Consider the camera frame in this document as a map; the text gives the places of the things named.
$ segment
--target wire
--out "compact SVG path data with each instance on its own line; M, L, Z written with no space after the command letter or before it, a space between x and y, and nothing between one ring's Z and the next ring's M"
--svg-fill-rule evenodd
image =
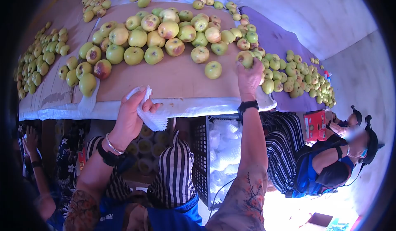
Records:
M223 186L217 191L217 193L215 194L215 197L214 197L213 203L212 203L212 208L211 208L211 210L210 210L209 218L207 219L208 221L209 221L210 217L212 216L212 211L213 211L213 207L215 206L215 200L216 200L217 194L219 194L220 190L223 189L227 184L223 185Z

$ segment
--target floral sleeve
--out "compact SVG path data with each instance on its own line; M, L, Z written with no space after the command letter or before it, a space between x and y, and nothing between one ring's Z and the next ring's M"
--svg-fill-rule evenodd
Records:
M267 172L261 165L239 172L220 209L205 227L211 231L265 230L263 204L267 183Z

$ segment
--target silver bracelet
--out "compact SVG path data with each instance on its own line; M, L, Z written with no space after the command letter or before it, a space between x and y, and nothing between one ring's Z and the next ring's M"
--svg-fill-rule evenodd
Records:
M117 153L119 153L119 154L125 153L125 151L119 151L119 150L117 150L117 149L115 149L115 148L113 147L113 145L111 144L111 142L110 142L109 139L108 139L108 135L109 135L109 134L110 134L110 133L107 133L107 134L106 134L106 141L107 141L108 145L109 145L115 152L117 152Z

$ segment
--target fruit box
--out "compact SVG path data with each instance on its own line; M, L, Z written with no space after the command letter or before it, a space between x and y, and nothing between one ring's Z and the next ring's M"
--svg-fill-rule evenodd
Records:
M332 132L326 128L332 117L331 110L322 110L304 115L306 141L324 141Z

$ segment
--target red cardboard box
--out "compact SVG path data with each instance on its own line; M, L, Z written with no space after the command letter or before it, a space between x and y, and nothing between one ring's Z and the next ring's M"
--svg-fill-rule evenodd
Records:
M329 138L331 131L326 128L326 124L331 116L330 110L304 115L306 141L325 141Z

